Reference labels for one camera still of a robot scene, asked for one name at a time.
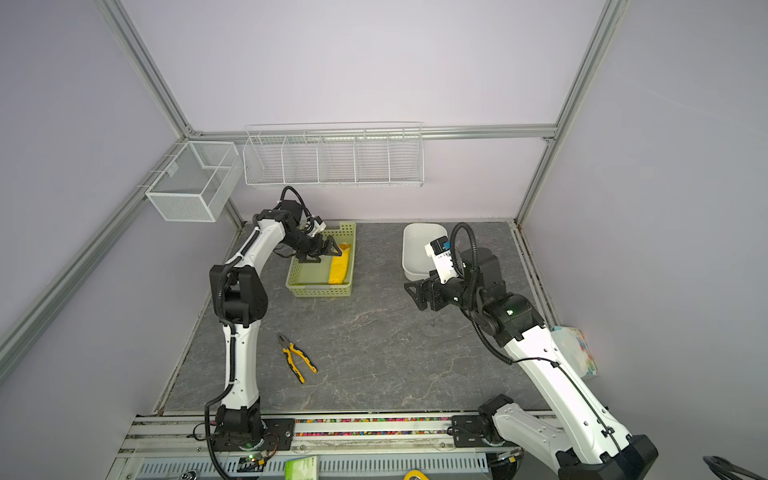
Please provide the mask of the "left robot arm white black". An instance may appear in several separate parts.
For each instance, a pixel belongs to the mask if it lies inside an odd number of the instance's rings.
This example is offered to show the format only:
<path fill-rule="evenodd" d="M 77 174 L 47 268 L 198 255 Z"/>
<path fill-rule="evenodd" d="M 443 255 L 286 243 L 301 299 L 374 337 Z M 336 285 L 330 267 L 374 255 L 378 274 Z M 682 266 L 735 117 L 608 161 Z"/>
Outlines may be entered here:
<path fill-rule="evenodd" d="M 253 217 L 254 228 L 239 249 L 209 271 L 214 313 L 225 335 L 224 391 L 204 406 L 216 406 L 217 432 L 243 435 L 257 446 L 266 435 L 261 419 L 256 357 L 258 333 L 269 301 L 261 272 L 279 247 L 288 247 L 301 263 L 340 257 L 341 247 L 324 234 L 325 223 L 311 213 L 292 186 L 281 191 L 275 207 Z"/>

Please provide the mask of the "yellow paper napkin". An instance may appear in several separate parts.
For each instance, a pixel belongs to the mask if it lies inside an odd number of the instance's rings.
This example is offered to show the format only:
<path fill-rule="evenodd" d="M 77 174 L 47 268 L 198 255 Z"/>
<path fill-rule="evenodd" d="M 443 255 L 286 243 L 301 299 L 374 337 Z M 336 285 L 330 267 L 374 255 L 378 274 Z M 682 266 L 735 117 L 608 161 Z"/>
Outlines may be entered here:
<path fill-rule="evenodd" d="M 348 272 L 352 246 L 349 243 L 342 243 L 339 245 L 339 249 L 341 255 L 334 256 L 331 260 L 328 276 L 330 285 L 342 285 Z"/>

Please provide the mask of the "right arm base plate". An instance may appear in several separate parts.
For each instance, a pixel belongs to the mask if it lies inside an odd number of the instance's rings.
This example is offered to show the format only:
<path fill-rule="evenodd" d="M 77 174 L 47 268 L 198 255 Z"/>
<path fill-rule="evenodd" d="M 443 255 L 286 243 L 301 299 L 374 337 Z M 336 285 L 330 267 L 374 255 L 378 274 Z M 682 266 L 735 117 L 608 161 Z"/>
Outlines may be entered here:
<path fill-rule="evenodd" d="M 447 433 L 458 448 L 499 445 L 499 437 L 491 421 L 483 415 L 454 415 Z"/>

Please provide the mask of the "green perforated plastic basket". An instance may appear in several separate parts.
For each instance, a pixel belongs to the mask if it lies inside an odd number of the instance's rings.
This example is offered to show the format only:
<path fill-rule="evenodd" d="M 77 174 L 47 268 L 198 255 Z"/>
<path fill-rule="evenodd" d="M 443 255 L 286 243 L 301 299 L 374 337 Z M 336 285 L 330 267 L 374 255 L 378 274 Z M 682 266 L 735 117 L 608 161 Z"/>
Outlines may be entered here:
<path fill-rule="evenodd" d="M 293 258 L 285 286 L 296 298 L 342 298 L 352 294 L 357 253 L 357 223 L 343 221 L 334 228 L 327 228 L 324 234 L 331 235 L 339 245 L 350 246 L 345 278 L 340 284 L 328 282 L 332 266 L 331 257 L 323 257 L 320 263 L 300 263 Z"/>

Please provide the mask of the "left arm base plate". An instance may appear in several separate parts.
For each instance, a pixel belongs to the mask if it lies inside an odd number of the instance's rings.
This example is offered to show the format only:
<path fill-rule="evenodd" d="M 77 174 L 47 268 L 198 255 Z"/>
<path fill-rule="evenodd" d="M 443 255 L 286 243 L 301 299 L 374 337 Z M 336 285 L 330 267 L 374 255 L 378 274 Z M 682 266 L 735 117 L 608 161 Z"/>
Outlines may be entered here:
<path fill-rule="evenodd" d="M 295 418 L 275 417 L 263 419 L 263 435 L 260 440 L 256 440 L 250 434 L 228 432 L 217 428 L 212 434 L 213 451 L 287 451 L 291 448 L 295 426 Z"/>

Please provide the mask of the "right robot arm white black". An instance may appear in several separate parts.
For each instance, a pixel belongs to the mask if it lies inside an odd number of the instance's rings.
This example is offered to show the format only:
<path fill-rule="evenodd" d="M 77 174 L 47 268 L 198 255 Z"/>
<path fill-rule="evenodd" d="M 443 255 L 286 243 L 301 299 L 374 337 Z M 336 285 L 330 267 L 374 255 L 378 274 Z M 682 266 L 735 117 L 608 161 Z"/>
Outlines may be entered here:
<path fill-rule="evenodd" d="M 433 267 L 404 285 L 417 308 L 457 307 L 491 354 L 522 368 L 560 422 L 553 427 L 498 395 L 478 410 L 492 439 L 521 447 L 561 479 L 644 478 L 658 458 L 654 443 L 631 433 L 592 393 L 543 316 L 508 291 L 498 258 L 478 246 L 473 229 L 460 222 L 420 249 Z"/>

